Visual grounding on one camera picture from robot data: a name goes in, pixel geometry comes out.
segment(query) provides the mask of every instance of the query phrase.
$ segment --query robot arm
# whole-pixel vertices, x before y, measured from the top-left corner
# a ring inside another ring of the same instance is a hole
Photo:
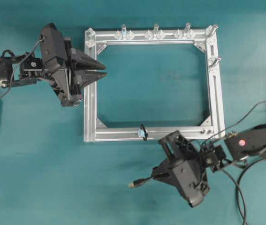
[[[249,156],[261,156],[266,160],[266,125],[228,134],[224,141],[233,160],[227,159],[221,145],[209,142],[197,150],[179,131],[175,131],[158,141],[167,158],[153,168],[150,178],[175,186],[191,207],[198,206],[210,190],[207,168],[217,172],[229,165],[242,167],[236,163]],[[148,180],[136,180],[129,187],[138,187]]]
[[[64,37],[53,23],[46,25],[40,35],[42,58],[30,55],[20,65],[19,79],[12,77],[15,63],[22,61],[28,53],[15,56],[10,50],[0,57],[0,87],[9,88],[49,82],[62,106],[77,106],[83,101],[82,89],[106,76],[106,73],[90,71],[106,67],[72,47],[71,39]]]

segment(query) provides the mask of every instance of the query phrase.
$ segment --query black ring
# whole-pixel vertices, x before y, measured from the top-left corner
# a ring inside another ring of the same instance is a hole
[[[144,127],[143,124],[140,124],[140,129],[142,129],[143,132],[144,132],[144,138],[143,138],[143,140],[144,141],[147,141],[148,134],[147,134],[147,131],[146,131],[146,129],[145,129],[145,127]]]

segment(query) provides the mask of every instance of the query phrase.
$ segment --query cable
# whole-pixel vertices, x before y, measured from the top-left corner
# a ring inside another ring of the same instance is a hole
[[[39,40],[39,41],[37,41],[36,42],[36,44],[35,44],[35,46],[33,47],[33,49],[32,49],[32,51],[29,53],[29,54],[27,54],[16,66],[15,66],[15,68],[13,69],[13,72],[12,72],[12,75],[11,75],[11,77],[10,77],[10,85],[9,85],[9,88],[8,88],[8,90],[5,92],[5,93],[3,93],[1,96],[0,96],[0,99],[1,98],[3,98],[3,97],[5,97],[8,93],[9,93],[9,91],[11,90],[11,88],[12,88],[12,82],[13,82],[13,77],[14,77],[14,74],[15,74],[15,72],[16,72],[16,70],[17,70],[17,68],[20,66],[20,64],[22,64],[30,55],[32,55],[33,53],[34,53],[34,51],[36,50],[36,48],[37,48],[37,46],[38,46],[38,44],[41,42],[41,41],[44,41],[43,39],[41,39],[41,40]]]
[[[2,52],[2,54],[1,54],[1,56],[2,57],[5,57],[5,54],[6,53],[9,53],[10,54],[10,56],[12,56],[12,57],[15,57],[15,54],[14,54],[14,52],[12,52],[11,50],[4,50],[3,52]]]
[[[135,181],[129,183],[129,188],[137,188],[141,185],[144,185],[146,182],[150,181],[151,179],[153,179],[153,176],[148,177],[148,178],[142,178],[142,179],[135,180]]]
[[[198,140],[196,140],[196,139],[192,139],[192,140],[190,140],[189,142],[190,142],[190,143],[192,143],[192,142],[196,142],[196,143],[199,145],[199,147],[200,147],[200,142],[199,142]]]
[[[243,214],[243,223],[242,225],[246,225],[246,205],[245,205],[245,198],[244,198],[244,195],[241,191],[241,188],[239,186],[239,184],[237,183],[237,181],[232,177],[231,174],[229,174],[226,170],[222,169],[221,171],[223,171],[225,173],[225,175],[227,175],[232,181],[233,183],[236,185],[236,189],[238,190],[238,192],[240,193],[241,195],[241,198],[242,198],[242,202],[243,202],[243,210],[244,210],[244,214]]]
[[[202,181],[203,181],[205,175],[206,175],[206,170],[201,174],[200,180],[199,180],[198,184],[196,184],[194,186],[194,188],[198,188],[202,184]]]
[[[242,177],[244,176],[244,174],[248,171],[248,169],[250,169],[253,165],[255,165],[256,163],[258,162],[261,162],[263,161],[264,159],[261,158],[261,159],[258,159],[257,161],[249,164],[242,172],[241,174],[239,175],[238,177],[238,180],[237,180],[237,183],[238,185],[240,186],[240,182],[241,182],[241,179]],[[241,217],[243,218],[243,212],[241,211],[241,206],[240,206],[240,201],[239,201],[239,192],[238,192],[238,189],[236,188],[236,202],[237,202],[237,206],[238,206],[238,210],[239,210],[239,213],[241,215]]]
[[[213,138],[214,136],[216,136],[216,135],[218,135],[218,134],[220,134],[220,133],[222,133],[222,132],[224,132],[225,130],[228,130],[228,129],[230,129],[230,128],[232,128],[232,127],[234,127],[234,126],[236,126],[236,125],[238,125],[239,123],[241,123],[259,104],[263,104],[263,103],[266,103],[266,101],[261,101],[261,102],[258,102],[258,103],[256,103],[239,121],[237,121],[236,123],[234,123],[233,125],[231,125],[231,126],[228,126],[228,127],[226,127],[226,128],[224,128],[223,130],[221,130],[220,132],[218,132],[218,133],[216,133],[216,134],[214,134],[214,135],[212,135],[211,137],[209,137],[209,138],[207,138],[206,140],[204,140],[204,142],[201,144],[201,149],[202,149],[202,147],[204,146],[204,144],[208,141],[208,140],[210,140],[211,138]]]

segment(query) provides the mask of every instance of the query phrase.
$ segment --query metal peg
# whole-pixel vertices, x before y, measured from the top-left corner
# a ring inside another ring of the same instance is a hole
[[[218,25],[217,24],[213,25],[212,30],[210,34],[208,35],[208,37],[212,37],[215,34],[217,29],[218,29]]]
[[[186,23],[185,29],[184,29],[184,37],[187,36],[190,32],[191,23]]]
[[[159,25],[157,23],[155,23],[154,26],[153,26],[153,36],[154,36],[154,38],[157,37],[158,32],[159,32]]]
[[[91,48],[95,45],[95,31],[92,28],[87,30],[87,40],[85,41],[85,44],[88,46],[88,48]]]
[[[125,24],[122,25],[122,37],[126,38],[127,36],[127,26]]]

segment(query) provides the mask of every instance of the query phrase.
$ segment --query screw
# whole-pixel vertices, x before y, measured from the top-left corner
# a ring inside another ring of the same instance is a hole
[[[208,35],[208,37],[209,38],[212,37],[215,34],[217,29],[218,29],[218,25],[217,24],[213,25],[213,28],[212,28],[210,34]]]
[[[35,62],[31,62],[30,65],[31,65],[32,67],[36,67],[36,66],[37,66],[37,63],[35,63]]]
[[[127,36],[127,26],[125,24],[122,25],[122,36],[124,38]]]
[[[190,27],[191,27],[191,23],[186,23],[185,29],[184,29],[184,37],[187,36],[187,34],[190,33]]]
[[[157,23],[153,26],[153,36],[156,37],[159,31],[159,25]]]
[[[206,159],[206,163],[207,163],[208,165],[211,164],[211,163],[212,163],[212,159],[207,158],[207,159]]]

